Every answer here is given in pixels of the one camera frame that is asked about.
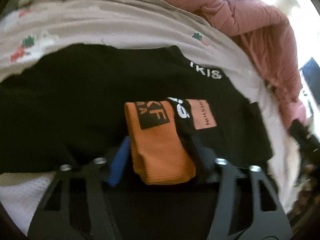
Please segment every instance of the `tag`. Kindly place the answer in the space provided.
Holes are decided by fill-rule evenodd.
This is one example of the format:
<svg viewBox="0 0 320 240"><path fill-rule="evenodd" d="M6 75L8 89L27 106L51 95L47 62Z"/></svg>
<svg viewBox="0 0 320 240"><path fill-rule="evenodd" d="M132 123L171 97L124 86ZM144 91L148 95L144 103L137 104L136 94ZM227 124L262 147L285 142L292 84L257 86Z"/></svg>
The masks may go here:
<svg viewBox="0 0 320 240"><path fill-rule="evenodd" d="M209 104L202 99L188 99L191 105L193 123L197 130L216 127L217 123L211 113Z"/></svg>

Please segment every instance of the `metal screw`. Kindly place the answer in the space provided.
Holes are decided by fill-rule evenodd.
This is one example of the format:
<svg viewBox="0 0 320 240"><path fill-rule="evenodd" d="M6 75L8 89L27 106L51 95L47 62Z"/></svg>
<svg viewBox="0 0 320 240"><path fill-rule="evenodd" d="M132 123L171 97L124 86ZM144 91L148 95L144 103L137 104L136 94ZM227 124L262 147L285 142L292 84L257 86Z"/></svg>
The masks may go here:
<svg viewBox="0 0 320 240"><path fill-rule="evenodd" d="M98 165L98 164L105 164L107 162L107 160L105 158L96 158L93 160L94 164Z"/></svg>
<svg viewBox="0 0 320 240"><path fill-rule="evenodd" d="M253 171L253 172L260 172L261 171L261 167L252 165L252 166L249 167L249 170Z"/></svg>
<svg viewBox="0 0 320 240"><path fill-rule="evenodd" d="M60 171L70 171L71 169L71 165L69 164L64 164L60 166Z"/></svg>
<svg viewBox="0 0 320 240"><path fill-rule="evenodd" d="M228 164L227 160L220 159L220 158L215 159L214 162L217 163L218 165L227 165Z"/></svg>

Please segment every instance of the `sock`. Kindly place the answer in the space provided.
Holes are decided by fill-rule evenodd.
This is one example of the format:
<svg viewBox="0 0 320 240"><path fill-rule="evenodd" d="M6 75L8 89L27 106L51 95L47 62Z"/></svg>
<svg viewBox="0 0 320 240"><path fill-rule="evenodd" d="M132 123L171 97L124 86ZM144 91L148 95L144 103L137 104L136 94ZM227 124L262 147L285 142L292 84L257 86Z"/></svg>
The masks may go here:
<svg viewBox="0 0 320 240"><path fill-rule="evenodd" d="M125 104L133 169L147 185L189 181L196 168L177 135L168 101Z"/></svg>

